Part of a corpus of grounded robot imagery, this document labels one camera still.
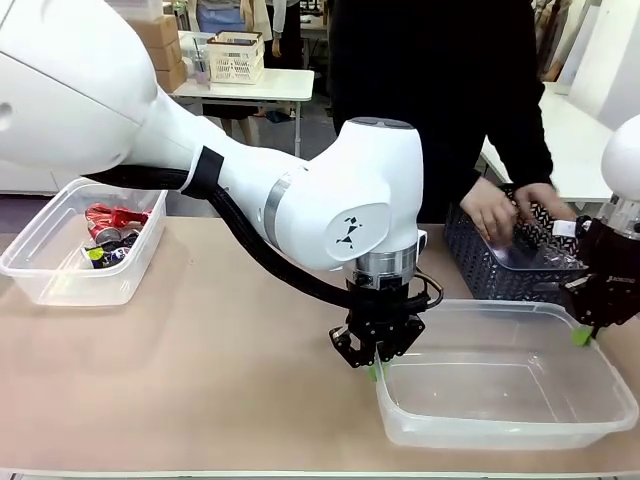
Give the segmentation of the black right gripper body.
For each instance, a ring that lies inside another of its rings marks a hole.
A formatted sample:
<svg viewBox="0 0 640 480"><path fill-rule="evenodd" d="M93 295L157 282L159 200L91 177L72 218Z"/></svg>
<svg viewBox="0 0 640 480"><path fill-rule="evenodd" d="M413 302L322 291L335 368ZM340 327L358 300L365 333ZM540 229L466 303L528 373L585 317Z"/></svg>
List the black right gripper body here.
<svg viewBox="0 0 640 480"><path fill-rule="evenodd" d="M569 314L587 326L622 325L639 313L639 237L599 219L584 233L577 259L584 274L563 285Z"/></svg>

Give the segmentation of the person's left hand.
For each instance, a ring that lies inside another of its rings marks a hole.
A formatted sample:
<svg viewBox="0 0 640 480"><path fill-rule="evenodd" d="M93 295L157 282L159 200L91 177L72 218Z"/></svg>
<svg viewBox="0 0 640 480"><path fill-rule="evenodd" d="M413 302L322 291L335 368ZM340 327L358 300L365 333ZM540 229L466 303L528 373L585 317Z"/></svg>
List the person's left hand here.
<svg viewBox="0 0 640 480"><path fill-rule="evenodd" d="M541 205L554 220L574 221L576 214L547 183L533 183L517 189L514 199L521 217L531 223L535 220L532 205Z"/></svg>

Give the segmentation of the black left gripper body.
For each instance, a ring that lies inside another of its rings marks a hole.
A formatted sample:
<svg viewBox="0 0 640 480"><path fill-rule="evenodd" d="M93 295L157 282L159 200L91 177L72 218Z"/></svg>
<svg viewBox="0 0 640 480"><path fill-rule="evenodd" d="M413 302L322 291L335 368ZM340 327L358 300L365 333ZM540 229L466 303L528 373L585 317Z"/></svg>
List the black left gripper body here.
<svg viewBox="0 0 640 480"><path fill-rule="evenodd" d="M357 286L346 281L347 290L362 300L366 306L350 309L346 317L346 326L362 342L375 344L382 339L391 324L425 311L425 280L421 279L422 289L411 296L409 284L391 286L376 290Z"/></svg>

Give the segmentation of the person's right hand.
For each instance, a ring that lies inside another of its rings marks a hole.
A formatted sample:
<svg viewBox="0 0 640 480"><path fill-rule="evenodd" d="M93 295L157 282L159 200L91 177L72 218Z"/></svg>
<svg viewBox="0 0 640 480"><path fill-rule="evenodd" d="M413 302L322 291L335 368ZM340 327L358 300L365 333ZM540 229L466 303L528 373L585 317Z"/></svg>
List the person's right hand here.
<svg viewBox="0 0 640 480"><path fill-rule="evenodd" d="M460 207L484 240L499 246L511 243L517 210L493 183L480 177L463 197Z"/></svg>

